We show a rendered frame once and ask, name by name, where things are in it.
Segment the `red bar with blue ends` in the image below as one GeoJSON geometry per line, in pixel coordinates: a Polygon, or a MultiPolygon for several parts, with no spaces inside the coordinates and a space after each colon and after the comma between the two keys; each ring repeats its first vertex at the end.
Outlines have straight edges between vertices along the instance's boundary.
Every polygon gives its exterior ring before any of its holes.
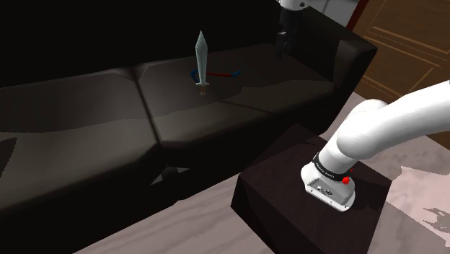
{"type": "MultiPolygon", "coordinates": [[[[238,70],[238,71],[236,71],[236,72],[234,72],[234,73],[223,73],[223,74],[220,74],[220,73],[212,73],[212,72],[206,72],[205,75],[209,75],[209,76],[221,76],[221,77],[236,77],[236,76],[239,76],[241,73],[242,73],[242,72],[241,72],[240,70],[238,70]]],[[[193,79],[193,81],[194,81],[196,84],[199,84],[199,83],[200,83],[200,80],[199,80],[200,74],[198,73],[198,70],[197,70],[197,69],[192,70],[192,71],[190,72],[190,76],[191,76],[191,78],[193,79]]]]}

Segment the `grey toy sword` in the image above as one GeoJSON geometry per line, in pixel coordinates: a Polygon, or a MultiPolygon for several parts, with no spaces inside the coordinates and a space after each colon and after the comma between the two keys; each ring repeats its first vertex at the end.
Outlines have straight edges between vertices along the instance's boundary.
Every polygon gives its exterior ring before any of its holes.
{"type": "Polygon", "coordinates": [[[206,67],[208,60],[208,46],[204,34],[199,32],[197,42],[195,44],[195,54],[198,67],[198,81],[196,85],[200,87],[200,94],[206,94],[206,87],[208,82],[206,81],[206,67]]]}

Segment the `brown wooden door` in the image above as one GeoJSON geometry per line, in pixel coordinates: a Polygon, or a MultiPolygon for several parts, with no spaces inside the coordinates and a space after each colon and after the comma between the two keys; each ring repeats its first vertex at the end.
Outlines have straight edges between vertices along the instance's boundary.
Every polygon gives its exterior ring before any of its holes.
{"type": "Polygon", "coordinates": [[[348,28],[378,48],[360,96],[393,102],[450,79],[450,0],[359,0],[348,28]]]}

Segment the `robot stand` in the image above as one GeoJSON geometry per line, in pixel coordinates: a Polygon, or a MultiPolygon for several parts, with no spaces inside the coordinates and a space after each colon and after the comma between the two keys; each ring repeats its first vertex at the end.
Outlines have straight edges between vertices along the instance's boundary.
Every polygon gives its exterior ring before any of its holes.
{"type": "Polygon", "coordinates": [[[392,181],[357,162],[356,200],[339,212],[301,180],[325,143],[294,124],[239,174],[231,207],[275,254],[368,254],[392,181]]]}

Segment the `black leather sofa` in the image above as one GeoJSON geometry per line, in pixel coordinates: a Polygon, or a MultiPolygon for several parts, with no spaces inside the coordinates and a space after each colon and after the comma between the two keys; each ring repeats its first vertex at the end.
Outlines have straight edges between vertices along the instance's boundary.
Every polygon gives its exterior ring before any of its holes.
{"type": "Polygon", "coordinates": [[[243,170],[295,123],[328,129],[351,93],[338,38],[302,58],[275,0],[87,0],[0,62],[0,254],[72,254],[243,170]],[[206,94],[190,76],[208,46],[206,94]]]}

